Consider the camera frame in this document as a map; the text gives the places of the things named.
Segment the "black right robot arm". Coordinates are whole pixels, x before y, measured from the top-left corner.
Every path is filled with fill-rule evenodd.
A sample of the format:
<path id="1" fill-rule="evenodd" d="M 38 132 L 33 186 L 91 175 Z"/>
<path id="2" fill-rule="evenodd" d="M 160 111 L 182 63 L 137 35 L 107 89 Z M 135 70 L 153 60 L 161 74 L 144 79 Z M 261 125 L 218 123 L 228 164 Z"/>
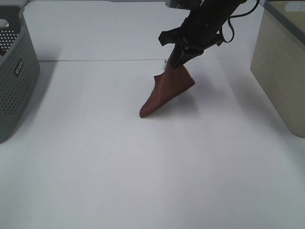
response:
<path id="1" fill-rule="evenodd" d="M 221 45 L 224 37 L 220 33 L 223 24 L 244 0 L 204 0 L 191 10 L 180 27 L 162 31 L 159 42 L 162 46 L 175 44 L 169 59 L 175 69 L 191 59 L 200 56 L 204 50 Z"/>

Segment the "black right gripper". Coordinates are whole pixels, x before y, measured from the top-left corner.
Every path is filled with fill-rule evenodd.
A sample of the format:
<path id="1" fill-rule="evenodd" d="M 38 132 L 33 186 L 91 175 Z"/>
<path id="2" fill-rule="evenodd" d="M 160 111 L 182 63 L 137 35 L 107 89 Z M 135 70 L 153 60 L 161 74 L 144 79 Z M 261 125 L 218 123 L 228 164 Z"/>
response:
<path id="1" fill-rule="evenodd" d="M 220 46 L 224 36 L 218 32 L 219 26 L 201 23 L 199 19 L 186 18 L 180 27 L 162 31 L 159 42 L 162 46 L 174 43 L 170 64 L 176 69 L 191 59 L 203 54 L 205 49 L 214 45 Z"/>

